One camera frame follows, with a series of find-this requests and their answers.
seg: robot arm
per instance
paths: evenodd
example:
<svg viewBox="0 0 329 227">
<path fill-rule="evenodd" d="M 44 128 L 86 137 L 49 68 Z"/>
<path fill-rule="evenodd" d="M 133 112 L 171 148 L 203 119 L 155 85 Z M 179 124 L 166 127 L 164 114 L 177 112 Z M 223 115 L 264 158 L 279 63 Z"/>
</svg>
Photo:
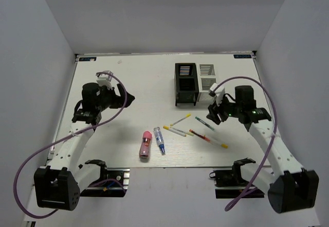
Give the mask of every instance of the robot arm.
<svg viewBox="0 0 329 227">
<path fill-rule="evenodd" d="M 207 118 L 219 125 L 228 117 L 238 118 L 246 130 L 258 142 L 266 153 L 273 134 L 274 124 L 264 108 L 257 108 L 253 97 L 253 88 L 241 85 L 235 88 L 235 99 L 230 102 L 226 97 L 225 88 L 216 84 L 210 89 L 210 95 L 216 100 L 209 105 Z M 315 171 L 307 171 L 288 150 L 280 137 L 275 137 L 267 159 L 273 169 L 273 174 L 262 169 L 253 185 L 263 193 L 268 194 L 269 202 L 277 213 L 311 208 L 315 198 L 319 178 Z M 232 166 L 232 178 L 236 184 L 250 181 L 258 165 L 252 159 L 235 161 Z"/>
<path fill-rule="evenodd" d="M 117 85 L 120 92 L 120 96 L 117 96 L 111 86 L 111 79 L 111 76 L 101 74 L 97 83 L 87 83 L 83 86 L 82 100 L 75 107 L 69 131 L 72 138 L 63 142 L 59 152 L 46 167 L 40 167 L 34 173 L 36 201 L 39 207 L 72 211 L 79 202 L 80 192 L 92 182 L 106 179 L 105 162 L 89 160 L 78 165 L 78 160 L 101 120 L 101 112 L 107 108 L 121 108 L 124 104 L 122 86 Z M 124 107 L 128 107 L 134 100 L 135 97 L 127 93 Z M 90 127 L 94 128 L 79 133 Z"/>
</svg>

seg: small bottle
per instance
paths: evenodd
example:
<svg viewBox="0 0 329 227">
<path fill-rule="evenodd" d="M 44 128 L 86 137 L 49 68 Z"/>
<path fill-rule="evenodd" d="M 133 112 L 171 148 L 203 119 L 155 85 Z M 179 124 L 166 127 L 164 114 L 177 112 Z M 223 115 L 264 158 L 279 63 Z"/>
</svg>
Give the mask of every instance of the small bottle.
<svg viewBox="0 0 329 227">
<path fill-rule="evenodd" d="M 139 149 L 139 157 L 141 159 L 149 158 L 151 140 L 152 140 L 152 134 L 149 131 L 145 131 L 143 134 L 142 144 Z"/>
<path fill-rule="evenodd" d="M 163 141 L 162 133 L 159 127 L 153 129 L 156 143 L 158 144 L 162 154 L 165 154 L 165 142 Z"/>
</svg>

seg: green marker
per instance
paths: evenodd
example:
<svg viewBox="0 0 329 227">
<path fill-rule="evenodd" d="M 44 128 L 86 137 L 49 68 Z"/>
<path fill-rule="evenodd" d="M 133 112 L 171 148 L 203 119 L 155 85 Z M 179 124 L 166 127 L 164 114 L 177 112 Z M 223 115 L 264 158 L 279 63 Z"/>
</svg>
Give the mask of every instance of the green marker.
<svg viewBox="0 0 329 227">
<path fill-rule="evenodd" d="M 195 119 L 197 119 L 198 121 L 200 121 L 203 125 L 205 125 L 207 128 L 210 128 L 212 131 L 215 132 L 215 129 L 210 126 L 208 123 L 206 123 L 205 121 L 201 120 L 199 117 L 195 117 Z"/>
</svg>

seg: gray wall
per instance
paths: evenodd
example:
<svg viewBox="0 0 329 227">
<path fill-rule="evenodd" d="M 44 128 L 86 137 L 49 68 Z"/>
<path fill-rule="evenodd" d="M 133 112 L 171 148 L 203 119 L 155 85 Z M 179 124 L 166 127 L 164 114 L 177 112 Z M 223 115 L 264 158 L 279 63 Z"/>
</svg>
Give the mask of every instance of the gray wall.
<svg viewBox="0 0 329 227">
<path fill-rule="evenodd" d="M 12 183 L 22 161 L 51 141 L 74 68 L 74 55 L 45 0 L 0 0 L 1 226 L 21 226 Z M 19 183 L 27 204 L 35 169 Z"/>
<path fill-rule="evenodd" d="M 258 49 L 284 0 L 46 0 L 75 53 Z"/>
<path fill-rule="evenodd" d="M 329 0 L 285 0 L 258 52 L 258 69 L 291 151 L 320 177 L 316 211 L 329 226 Z"/>
</svg>

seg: table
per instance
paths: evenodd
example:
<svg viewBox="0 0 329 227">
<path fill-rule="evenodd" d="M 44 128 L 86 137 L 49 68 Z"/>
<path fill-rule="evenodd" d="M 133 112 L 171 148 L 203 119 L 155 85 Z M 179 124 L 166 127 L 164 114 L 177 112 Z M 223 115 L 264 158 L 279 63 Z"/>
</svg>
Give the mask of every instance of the table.
<svg viewBox="0 0 329 227">
<path fill-rule="evenodd" d="M 79 61 L 57 139 L 69 132 L 74 107 L 81 99 L 82 85 L 96 82 L 96 72 L 110 70 L 136 100 L 112 122 L 97 128 L 79 162 L 101 159 L 112 168 L 225 167 L 246 157 L 260 162 L 263 151 L 237 119 L 229 118 L 217 126 L 206 119 L 207 106 L 194 107 L 191 104 L 175 107 L 174 64 L 184 62 L 215 64 L 220 80 L 233 76 L 248 76 L 259 80 L 253 59 L 235 59 L 233 55 L 112 55 L 97 56 L 96 61 Z M 226 92 L 234 95 L 234 87 L 243 84 L 254 88 L 258 107 L 269 109 L 263 91 L 251 81 L 241 79 L 227 82 Z M 103 111 L 102 120 L 109 119 L 117 111 Z M 175 127 L 186 131 L 193 129 L 200 134 L 216 138 L 229 148 L 212 145 L 196 136 L 181 137 L 162 128 L 163 125 L 169 125 L 188 113 L 192 116 Z M 198 122 L 195 116 L 215 127 L 216 133 Z M 142 134 L 145 130 L 153 133 L 153 128 L 157 126 L 162 130 L 166 155 L 161 155 L 153 140 L 150 159 L 142 162 L 138 157 Z"/>
</svg>

